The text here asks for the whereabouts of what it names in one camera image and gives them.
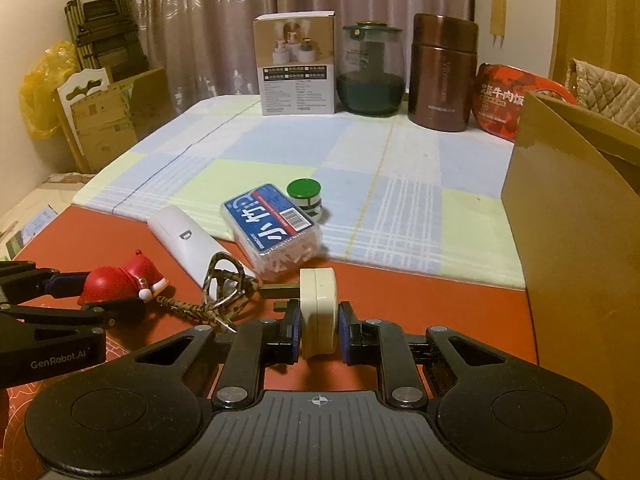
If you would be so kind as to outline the white remote control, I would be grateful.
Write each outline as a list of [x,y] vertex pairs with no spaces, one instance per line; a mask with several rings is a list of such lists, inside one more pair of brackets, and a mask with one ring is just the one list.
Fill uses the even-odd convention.
[[146,224],[198,286],[204,284],[213,255],[227,252],[198,222],[175,205],[152,214]]

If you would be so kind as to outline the quilted beige chair cover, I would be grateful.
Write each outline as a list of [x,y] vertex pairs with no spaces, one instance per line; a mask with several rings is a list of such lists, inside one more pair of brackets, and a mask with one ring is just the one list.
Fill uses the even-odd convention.
[[573,58],[565,85],[579,106],[639,132],[640,87],[626,75]]

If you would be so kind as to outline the cream round tape measure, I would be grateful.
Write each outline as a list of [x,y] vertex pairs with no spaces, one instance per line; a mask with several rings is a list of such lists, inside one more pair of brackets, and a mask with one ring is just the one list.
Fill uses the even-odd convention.
[[302,355],[305,360],[332,354],[337,345],[338,300],[332,268],[299,271]]

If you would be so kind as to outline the red instant meal bowl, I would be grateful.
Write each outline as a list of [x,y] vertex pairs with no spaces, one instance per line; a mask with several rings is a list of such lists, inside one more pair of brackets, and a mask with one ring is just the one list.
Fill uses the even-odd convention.
[[501,139],[514,142],[527,92],[575,104],[562,84],[509,65],[483,63],[477,71],[471,110],[477,125]]

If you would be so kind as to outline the green cap small bottle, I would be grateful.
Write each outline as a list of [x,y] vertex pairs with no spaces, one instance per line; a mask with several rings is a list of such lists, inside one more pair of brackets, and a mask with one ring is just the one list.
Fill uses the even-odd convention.
[[299,178],[286,187],[291,202],[307,216],[319,220],[322,216],[321,184],[311,178]]

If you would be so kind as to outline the brown thermos flask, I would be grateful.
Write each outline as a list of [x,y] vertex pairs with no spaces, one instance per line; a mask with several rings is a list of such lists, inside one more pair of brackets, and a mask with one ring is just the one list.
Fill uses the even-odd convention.
[[413,19],[408,116],[438,131],[466,129],[477,68],[478,25],[418,13]]

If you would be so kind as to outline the yellow wall hook strip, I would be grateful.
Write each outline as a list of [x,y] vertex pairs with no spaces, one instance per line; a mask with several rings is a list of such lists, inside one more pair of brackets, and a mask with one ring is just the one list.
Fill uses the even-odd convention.
[[498,44],[499,48],[502,48],[506,36],[506,0],[491,0],[489,33],[492,44]]

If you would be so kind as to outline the cardboard box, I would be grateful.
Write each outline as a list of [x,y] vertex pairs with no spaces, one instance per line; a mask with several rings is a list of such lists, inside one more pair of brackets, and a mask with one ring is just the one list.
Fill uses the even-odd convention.
[[600,473],[638,478],[638,132],[529,93],[501,200],[538,361],[608,404],[613,434]]

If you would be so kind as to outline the magazine on floor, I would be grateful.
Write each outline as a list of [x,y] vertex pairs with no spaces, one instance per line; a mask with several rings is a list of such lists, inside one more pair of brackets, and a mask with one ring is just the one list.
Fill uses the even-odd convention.
[[43,207],[34,218],[20,226],[4,242],[1,243],[1,260],[14,259],[46,226],[58,215],[50,206]]

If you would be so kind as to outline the checkered tablecloth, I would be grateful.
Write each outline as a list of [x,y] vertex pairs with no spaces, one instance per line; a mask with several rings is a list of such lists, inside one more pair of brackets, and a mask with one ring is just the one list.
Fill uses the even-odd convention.
[[500,200],[511,153],[480,129],[431,130],[405,113],[266,116],[254,96],[217,96],[116,158],[74,204],[141,221],[176,205],[224,240],[226,200],[311,178],[330,258],[521,289]]

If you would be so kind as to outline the red pig toy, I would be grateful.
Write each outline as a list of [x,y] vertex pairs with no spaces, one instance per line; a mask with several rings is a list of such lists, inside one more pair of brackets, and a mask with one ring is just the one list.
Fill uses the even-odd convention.
[[141,250],[137,250],[122,266],[100,266],[91,271],[78,304],[85,307],[86,304],[133,299],[146,304],[168,285],[165,275]]

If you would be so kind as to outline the folded cardboard boxes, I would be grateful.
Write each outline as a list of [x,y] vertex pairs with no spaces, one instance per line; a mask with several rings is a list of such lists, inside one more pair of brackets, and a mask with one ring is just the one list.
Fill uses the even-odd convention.
[[76,168],[95,174],[176,117],[166,70],[111,82],[104,68],[74,73],[52,92]]

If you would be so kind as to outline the keyring with braided lanyard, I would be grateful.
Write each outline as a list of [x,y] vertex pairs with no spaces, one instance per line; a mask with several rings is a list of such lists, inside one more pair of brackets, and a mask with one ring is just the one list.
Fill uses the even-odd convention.
[[255,295],[264,299],[290,300],[298,299],[299,294],[298,283],[261,283],[258,278],[250,276],[245,266],[231,254],[215,252],[205,273],[198,304],[164,295],[158,295],[155,301],[179,318],[235,333],[234,319]]

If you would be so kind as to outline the white product box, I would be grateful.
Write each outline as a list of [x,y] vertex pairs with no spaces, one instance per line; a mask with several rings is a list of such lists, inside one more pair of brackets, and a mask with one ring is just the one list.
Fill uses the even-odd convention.
[[333,11],[262,14],[254,47],[262,114],[335,112]]

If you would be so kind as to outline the blue toothpick box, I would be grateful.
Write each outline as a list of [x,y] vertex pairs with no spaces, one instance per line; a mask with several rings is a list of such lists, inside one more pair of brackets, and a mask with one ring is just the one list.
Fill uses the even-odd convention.
[[220,214],[264,281],[277,281],[320,254],[318,224],[271,183],[226,200]]

